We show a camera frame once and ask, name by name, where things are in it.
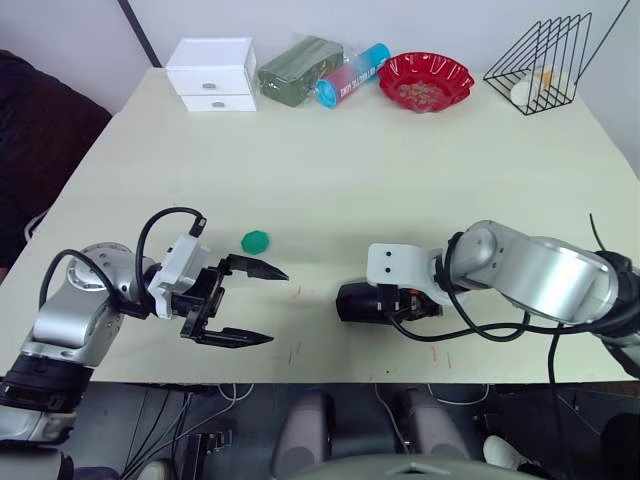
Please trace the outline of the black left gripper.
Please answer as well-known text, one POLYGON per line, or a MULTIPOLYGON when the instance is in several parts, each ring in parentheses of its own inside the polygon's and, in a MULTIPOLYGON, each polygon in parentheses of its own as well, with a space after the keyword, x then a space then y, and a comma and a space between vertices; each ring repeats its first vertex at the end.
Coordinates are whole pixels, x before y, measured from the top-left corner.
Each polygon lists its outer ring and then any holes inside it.
POLYGON ((231 271, 242 271, 250 278, 288 281, 289 276, 263 260, 235 254, 223 258, 216 267, 201 270, 195 284, 185 293, 172 295, 172 313, 184 319, 179 335, 198 344, 221 348, 245 348, 269 343, 272 336, 225 327, 219 332, 207 329, 224 296, 222 282, 231 271))

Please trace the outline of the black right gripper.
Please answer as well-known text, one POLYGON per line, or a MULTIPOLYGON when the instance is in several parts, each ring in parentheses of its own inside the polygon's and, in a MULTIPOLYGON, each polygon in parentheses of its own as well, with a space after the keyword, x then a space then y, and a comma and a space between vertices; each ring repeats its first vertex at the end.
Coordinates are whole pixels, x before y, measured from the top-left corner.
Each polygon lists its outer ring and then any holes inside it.
POLYGON ((443 314, 442 306, 424 292, 390 284, 376 288, 367 282, 346 283, 340 286, 336 301, 338 317, 345 323, 380 323, 381 314, 389 322, 416 321, 443 314))

